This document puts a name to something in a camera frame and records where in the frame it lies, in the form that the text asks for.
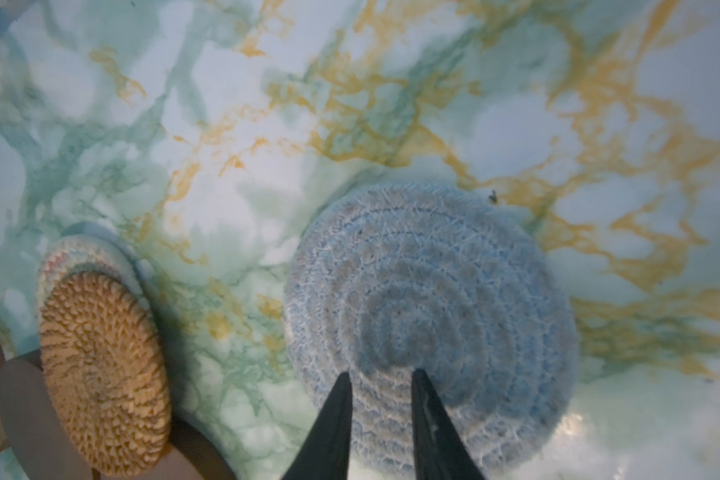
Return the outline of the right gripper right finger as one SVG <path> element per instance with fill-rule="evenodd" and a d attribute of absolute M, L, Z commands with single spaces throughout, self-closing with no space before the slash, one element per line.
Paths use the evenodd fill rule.
<path fill-rule="evenodd" d="M 484 480 L 423 369 L 412 374 L 413 454 L 418 480 Z"/>

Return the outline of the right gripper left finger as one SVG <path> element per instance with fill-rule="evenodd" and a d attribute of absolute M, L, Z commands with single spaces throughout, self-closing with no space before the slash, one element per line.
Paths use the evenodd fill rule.
<path fill-rule="evenodd" d="M 336 379 L 283 480 L 346 480 L 348 475 L 353 393 L 350 375 Z"/>

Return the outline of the grey blue knitted coaster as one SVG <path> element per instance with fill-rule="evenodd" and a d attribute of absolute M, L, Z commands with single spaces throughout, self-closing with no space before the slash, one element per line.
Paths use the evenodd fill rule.
<path fill-rule="evenodd" d="M 366 186 L 320 212 L 284 291 L 287 353 L 315 404 L 353 387 L 353 452 L 414 475 L 411 380 L 423 369 L 486 476 L 535 456 L 565 414 L 579 341 L 536 242 L 454 187 Z"/>

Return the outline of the woven rattan coaster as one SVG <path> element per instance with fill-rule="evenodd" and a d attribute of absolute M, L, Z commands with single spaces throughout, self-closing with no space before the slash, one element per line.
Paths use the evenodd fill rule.
<path fill-rule="evenodd" d="M 40 316 L 44 378 L 71 444 L 104 475 L 151 470 L 172 405 L 150 309 L 114 278 L 80 272 L 54 287 Z"/>

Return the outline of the dark brown round coaster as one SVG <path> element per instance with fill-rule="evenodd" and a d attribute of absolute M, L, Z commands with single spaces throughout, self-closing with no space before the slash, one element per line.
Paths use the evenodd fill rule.
<path fill-rule="evenodd" d="M 13 453 L 30 479 L 98 479 L 68 440 L 46 387 L 38 350 L 0 370 L 0 414 Z"/>

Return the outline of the scratched brown round coaster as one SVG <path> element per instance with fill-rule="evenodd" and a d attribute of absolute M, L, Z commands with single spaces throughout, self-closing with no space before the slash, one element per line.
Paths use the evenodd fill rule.
<path fill-rule="evenodd" d="M 134 479 L 229 479 L 237 476 L 201 432 L 180 417 L 171 420 L 170 435 L 160 460 Z"/>

